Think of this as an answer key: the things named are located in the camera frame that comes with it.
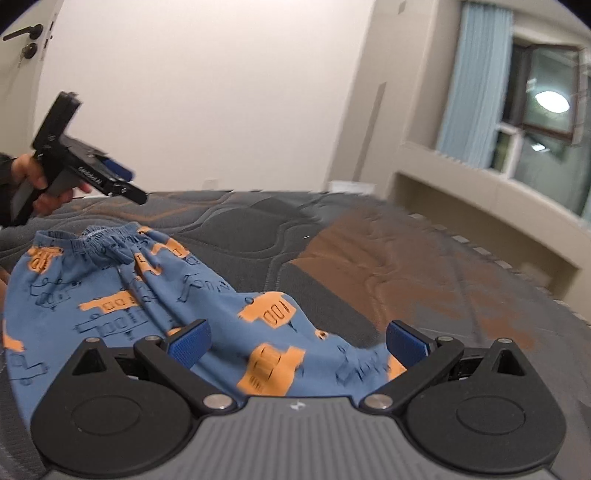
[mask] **door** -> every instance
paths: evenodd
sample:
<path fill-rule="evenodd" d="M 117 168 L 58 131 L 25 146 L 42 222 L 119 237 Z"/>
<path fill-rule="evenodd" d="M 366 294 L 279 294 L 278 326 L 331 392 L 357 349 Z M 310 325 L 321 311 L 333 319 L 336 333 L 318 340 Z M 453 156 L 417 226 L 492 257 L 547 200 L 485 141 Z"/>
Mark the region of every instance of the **door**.
<path fill-rule="evenodd" d="M 51 30 L 63 0 L 40 0 L 0 40 L 0 152 L 30 151 L 37 88 Z M 35 27 L 17 36 L 11 34 Z"/>

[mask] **blue curtain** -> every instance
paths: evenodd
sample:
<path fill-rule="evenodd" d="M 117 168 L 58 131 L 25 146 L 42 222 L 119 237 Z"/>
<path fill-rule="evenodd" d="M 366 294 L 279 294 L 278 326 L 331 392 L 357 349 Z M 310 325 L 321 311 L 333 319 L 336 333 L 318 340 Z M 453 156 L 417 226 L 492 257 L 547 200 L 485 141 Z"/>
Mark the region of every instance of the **blue curtain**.
<path fill-rule="evenodd" d="M 466 2 L 437 150 L 488 168 L 511 65 L 513 12 Z"/>

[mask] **quilted mattress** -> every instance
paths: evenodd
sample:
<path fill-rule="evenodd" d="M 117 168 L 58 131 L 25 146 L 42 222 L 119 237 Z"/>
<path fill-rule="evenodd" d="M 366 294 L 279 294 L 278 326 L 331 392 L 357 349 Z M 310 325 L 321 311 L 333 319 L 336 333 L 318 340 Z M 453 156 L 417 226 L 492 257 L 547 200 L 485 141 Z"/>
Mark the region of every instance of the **quilted mattress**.
<path fill-rule="evenodd" d="M 0 232 L 10 272 L 35 231 L 80 233 L 129 221 L 179 240 L 238 291 L 280 290 L 316 328 L 359 347 L 401 319 L 466 346 L 517 341 L 568 423 L 554 464 L 563 480 L 591 472 L 591 329 L 543 288 L 482 248 L 369 197 L 277 192 L 152 194 L 75 200 L 48 218 Z M 43 466 L 20 424 L 4 356 L 0 366 L 0 478 L 33 479 Z"/>

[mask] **elastic waistband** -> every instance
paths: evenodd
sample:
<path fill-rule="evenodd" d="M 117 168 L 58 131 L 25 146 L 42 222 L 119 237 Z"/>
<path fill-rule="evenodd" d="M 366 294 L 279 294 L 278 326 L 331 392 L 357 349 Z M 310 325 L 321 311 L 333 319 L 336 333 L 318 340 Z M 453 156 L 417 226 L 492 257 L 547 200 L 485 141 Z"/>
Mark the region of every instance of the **elastic waistband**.
<path fill-rule="evenodd" d="M 105 246 L 113 238 L 136 240 L 139 237 L 137 222 L 118 227 L 90 226 L 81 235 L 60 231 L 39 231 L 35 234 L 35 247 L 59 247 L 64 251 L 87 251 Z"/>

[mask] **keyhole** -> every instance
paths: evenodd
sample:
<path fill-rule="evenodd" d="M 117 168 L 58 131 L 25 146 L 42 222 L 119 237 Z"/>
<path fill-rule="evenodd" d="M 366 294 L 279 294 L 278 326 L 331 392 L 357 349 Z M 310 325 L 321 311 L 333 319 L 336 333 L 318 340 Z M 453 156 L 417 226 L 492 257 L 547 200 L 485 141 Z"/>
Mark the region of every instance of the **keyhole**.
<path fill-rule="evenodd" d="M 35 54 L 37 53 L 38 49 L 39 49 L 39 47 L 37 46 L 37 44 L 35 42 L 29 43 L 29 45 L 25 46 L 21 50 L 22 58 L 27 59 L 27 60 L 31 60 L 35 56 Z"/>

